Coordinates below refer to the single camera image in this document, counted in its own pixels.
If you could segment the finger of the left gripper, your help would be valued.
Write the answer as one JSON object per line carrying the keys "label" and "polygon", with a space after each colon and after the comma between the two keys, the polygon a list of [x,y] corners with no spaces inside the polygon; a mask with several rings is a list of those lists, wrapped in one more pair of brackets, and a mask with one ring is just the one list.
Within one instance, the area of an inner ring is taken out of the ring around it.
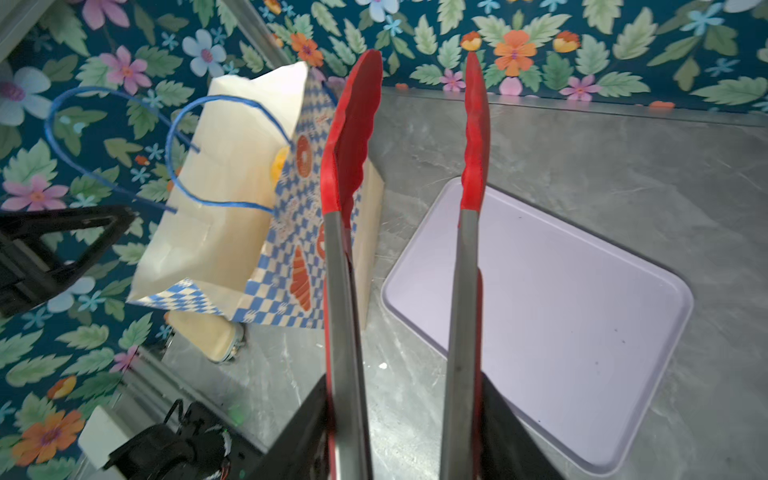
{"label": "finger of the left gripper", "polygon": [[137,219],[125,205],[1,213],[1,315],[31,311],[63,294]]}

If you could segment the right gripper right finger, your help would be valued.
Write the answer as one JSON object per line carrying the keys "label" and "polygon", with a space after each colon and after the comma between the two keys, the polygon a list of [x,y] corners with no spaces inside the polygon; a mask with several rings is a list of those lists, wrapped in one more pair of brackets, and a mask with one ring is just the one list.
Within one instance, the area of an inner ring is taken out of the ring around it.
{"label": "right gripper right finger", "polygon": [[481,407],[480,479],[564,479],[486,375]]}

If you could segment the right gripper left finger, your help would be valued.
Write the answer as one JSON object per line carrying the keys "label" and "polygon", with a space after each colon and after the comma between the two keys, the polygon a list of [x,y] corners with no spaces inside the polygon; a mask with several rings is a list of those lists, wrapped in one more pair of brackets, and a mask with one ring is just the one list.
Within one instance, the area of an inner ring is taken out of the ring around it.
{"label": "right gripper left finger", "polygon": [[243,479],[329,478],[326,376],[320,377],[281,434]]}

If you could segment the lilac plastic tray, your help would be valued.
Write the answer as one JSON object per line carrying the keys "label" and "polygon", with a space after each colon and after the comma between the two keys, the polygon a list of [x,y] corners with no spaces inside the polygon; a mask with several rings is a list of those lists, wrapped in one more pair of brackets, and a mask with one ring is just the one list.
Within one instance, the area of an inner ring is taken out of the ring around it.
{"label": "lilac plastic tray", "polygon": [[482,369],[582,471],[622,465],[693,311],[674,273],[495,188],[479,220]]}

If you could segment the blue checkered paper bag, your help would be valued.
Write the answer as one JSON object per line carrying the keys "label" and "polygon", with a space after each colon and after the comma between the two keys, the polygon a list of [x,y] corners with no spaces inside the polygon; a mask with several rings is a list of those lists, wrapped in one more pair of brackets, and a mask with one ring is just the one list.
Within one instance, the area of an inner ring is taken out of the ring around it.
{"label": "blue checkered paper bag", "polygon": [[[167,137],[172,191],[160,202],[163,215],[128,302],[232,322],[320,328],[321,164],[342,92],[298,62],[255,79],[218,77],[206,96],[189,103],[185,112],[198,113],[199,121],[190,140],[176,132]],[[285,146],[290,155],[273,189],[270,166]],[[367,158],[351,214],[360,313],[370,298],[383,189]]]}

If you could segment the red silicone tongs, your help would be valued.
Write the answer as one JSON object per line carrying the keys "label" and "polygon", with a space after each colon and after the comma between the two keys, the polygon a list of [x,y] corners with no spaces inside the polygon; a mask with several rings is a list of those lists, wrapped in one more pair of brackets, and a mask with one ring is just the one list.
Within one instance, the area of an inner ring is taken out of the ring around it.
{"label": "red silicone tongs", "polygon": [[[333,479],[373,476],[351,214],[355,193],[364,179],[368,143],[381,102],[382,78],[380,52],[366,51],[353,67],[338,101],[321,164],[325,378]],[[466,149],[440,454],[439,474],[443,479],[475,479],[481,465],[483,301],[478,250],[479,217],[489,166],[490,115],[483,72],[475,53],[467,56],[464,81]]]}

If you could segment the beige long bread loaf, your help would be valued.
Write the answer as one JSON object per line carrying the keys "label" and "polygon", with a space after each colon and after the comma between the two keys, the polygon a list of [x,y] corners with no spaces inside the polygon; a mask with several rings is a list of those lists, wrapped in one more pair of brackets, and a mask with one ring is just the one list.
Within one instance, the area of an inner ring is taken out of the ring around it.
{"label": "beige long bread loaf", "polygon": [[245,328],[213,314],[170,311],[167,323],[213,363],[232,362],[246,343]]}

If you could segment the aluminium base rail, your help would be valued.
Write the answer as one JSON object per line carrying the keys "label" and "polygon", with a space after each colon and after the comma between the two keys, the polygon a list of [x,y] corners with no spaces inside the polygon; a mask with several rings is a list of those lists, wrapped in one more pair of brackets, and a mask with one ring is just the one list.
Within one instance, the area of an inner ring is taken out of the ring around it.
{"label": "aluminium base rail", "polygon": [[266,453],[246,391],[199,362],[199,377],[142,348],[77,442],[96,479],[243,479]]}

